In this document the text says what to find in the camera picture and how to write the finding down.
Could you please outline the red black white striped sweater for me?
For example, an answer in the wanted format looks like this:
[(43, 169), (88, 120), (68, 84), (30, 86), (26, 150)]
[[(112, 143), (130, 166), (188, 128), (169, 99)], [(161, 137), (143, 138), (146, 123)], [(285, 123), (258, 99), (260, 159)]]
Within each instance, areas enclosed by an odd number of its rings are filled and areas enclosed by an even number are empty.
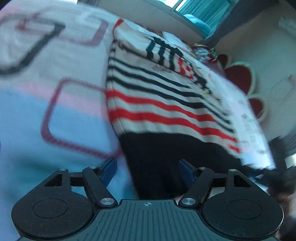
[(219, 75), (169, 41), (122, 19), (112, 33), (107, 111), (138, 197), (184, 194), (181, 159), (217, 173), (240, 169), (239, 140), (213, 86)]

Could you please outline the red heart-shaped headboard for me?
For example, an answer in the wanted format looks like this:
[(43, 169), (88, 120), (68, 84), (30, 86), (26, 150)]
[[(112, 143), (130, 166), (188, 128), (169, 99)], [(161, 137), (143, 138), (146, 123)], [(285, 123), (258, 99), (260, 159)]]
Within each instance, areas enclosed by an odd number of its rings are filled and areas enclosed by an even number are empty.
[(227, 54), (219, 54), (218, 60), (224, 68), (225, 75), (248, 98), (251, 108), (259, 123), (267, 116), (267, 104), (264, 98), (255, 92), (257, 86), (256, 74), (246, 62), (231, 62)]

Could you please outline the white patterned bed sheet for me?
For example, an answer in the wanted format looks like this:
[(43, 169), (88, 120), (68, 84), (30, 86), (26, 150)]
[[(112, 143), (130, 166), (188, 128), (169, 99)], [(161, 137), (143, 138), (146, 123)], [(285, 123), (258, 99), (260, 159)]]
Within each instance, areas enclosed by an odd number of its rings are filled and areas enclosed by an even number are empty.
[(117, 16), (61, 1), (12, 1), (1, 10), (1, 240), (18, 240), (14, 204), (47, 175), (101, 165), (108, 157), (115, 211), (96, 212), (70, 240), (219, 240), (172, 201), (138, 201), (108, 121), (105, 69)]

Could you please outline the colourful cloth on pillow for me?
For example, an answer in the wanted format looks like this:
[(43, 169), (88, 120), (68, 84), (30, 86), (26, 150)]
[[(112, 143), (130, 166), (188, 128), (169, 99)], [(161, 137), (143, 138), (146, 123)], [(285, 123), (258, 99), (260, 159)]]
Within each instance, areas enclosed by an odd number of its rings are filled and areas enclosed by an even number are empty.
[(218, 54), (214, 48), (201, 44), (194, 44), (191, 46), (196, 58), (203, 63), (217, 63)]

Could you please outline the window with teal curtain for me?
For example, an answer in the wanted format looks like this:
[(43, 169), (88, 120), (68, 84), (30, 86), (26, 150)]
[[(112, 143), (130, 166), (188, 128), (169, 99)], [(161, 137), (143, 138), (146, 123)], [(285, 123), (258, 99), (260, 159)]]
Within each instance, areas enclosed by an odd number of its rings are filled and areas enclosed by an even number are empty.
[(184, 0), (161, 1), (170, 11), (181, 16), (198, 29), (203, 38), (208, 37), (221, 22), (227, 11), (237, 1), (231, 0)]

